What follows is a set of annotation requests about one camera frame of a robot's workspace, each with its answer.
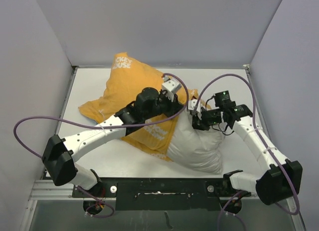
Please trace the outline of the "white pillow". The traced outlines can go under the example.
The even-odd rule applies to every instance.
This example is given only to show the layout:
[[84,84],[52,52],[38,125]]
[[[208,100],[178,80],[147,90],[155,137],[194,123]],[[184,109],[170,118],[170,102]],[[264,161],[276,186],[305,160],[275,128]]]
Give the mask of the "white pillow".
[[220,174],[223,170],[220,145],[225,136],[213,129],[194,129],[191,120],[187,112],[179,115],[166,152],[167,157],[195,171]]

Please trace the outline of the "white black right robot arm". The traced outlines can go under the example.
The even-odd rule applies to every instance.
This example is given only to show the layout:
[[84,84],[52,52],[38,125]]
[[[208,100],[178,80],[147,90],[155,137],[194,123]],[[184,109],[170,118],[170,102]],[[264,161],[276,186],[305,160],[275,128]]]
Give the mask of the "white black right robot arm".
[[239,190],[255,193],[265,205],[297,195],[300,191],[303,168],[298,161],[290,161],[255,124],[253,113],[246,105],[237,105],[228,91],[213,96],[216,108],[208,110],[197,99],[188,102],[192,126],[209,130],[221,123],[232,129],[247,145],[262,175],[236,170],[224,174],[222,190],[232,196]]

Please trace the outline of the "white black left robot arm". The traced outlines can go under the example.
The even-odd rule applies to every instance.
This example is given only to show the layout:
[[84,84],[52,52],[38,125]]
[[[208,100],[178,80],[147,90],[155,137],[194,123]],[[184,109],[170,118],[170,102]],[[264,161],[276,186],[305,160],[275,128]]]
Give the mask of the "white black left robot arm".
[[100,178],[94,170],[78,165],[77,161],[95,148],[144,127],[146,120],[159,115],[171,117],[182,107],[176,94],[145,88],[136,96],[135,101],[93,129],[65,138],[52,136],[47,142],[42,162],[55,186],[67,183],[79,185],[89,196],[95,197],[102,189]]

